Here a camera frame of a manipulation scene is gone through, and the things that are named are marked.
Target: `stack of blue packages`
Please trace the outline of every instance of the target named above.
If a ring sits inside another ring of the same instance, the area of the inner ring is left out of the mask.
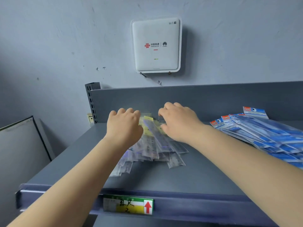
[[[263,109],[243,107],[244,113],[221,116],[210,124],[257,149],[303,169],[303,131],[270,120]]]

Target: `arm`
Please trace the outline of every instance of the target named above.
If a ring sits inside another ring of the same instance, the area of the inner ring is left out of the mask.
[[[82,226],[93,202],[124,152],[142,136],[139,111],[112,111],[105,137],[9,227]]]
[[[302,226],[303,171],[211,126],[188,107],[166,103],[159,110],[164,132],[187,143],[220,168],[279,226]]]

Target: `white router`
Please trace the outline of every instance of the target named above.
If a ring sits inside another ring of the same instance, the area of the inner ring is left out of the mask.
[[[161,17],[131,22],[137,73],[177,72],[181,65],[182,21]]]

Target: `person's right arm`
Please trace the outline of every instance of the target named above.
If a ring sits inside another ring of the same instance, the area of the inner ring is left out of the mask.
[[[280,227],[303,225],[303,171],[204,125],[179,103],[159,110],[163,131],[212,161]]]

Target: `person's left arm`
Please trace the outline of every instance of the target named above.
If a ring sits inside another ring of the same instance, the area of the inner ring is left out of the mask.
[[[139,111],[111,111],[105,137],[8,227],[82,226],[108,176],[142,136]]]

